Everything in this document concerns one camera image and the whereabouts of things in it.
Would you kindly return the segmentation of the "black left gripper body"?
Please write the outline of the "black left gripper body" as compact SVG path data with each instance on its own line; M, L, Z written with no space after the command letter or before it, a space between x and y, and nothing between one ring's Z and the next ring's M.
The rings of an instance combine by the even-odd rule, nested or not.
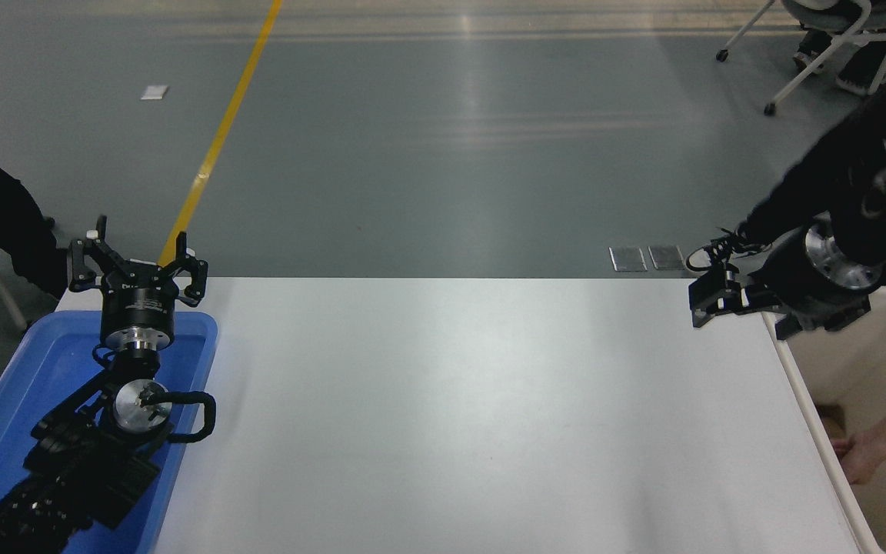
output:
M133 329L150 329L162 339L175 337L175 280L157 275L153 265L112 270L101 277L102 339L120 338Z

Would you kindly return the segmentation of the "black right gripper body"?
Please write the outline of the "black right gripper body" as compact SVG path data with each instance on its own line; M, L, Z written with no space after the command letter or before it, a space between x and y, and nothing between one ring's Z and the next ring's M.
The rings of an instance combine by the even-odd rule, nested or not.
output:
M804 231L774 249L765 281L791 311L825 318L871 294L871 266L846 255L833 232Z

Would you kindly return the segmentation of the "person's hand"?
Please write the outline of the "person's hand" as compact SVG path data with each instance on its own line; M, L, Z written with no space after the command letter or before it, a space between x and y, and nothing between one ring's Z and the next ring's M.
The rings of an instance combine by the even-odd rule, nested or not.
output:
M886 442L868 432L830 439L830 443L841 471L851 485L864 485L871 481L875 471L886 460Z

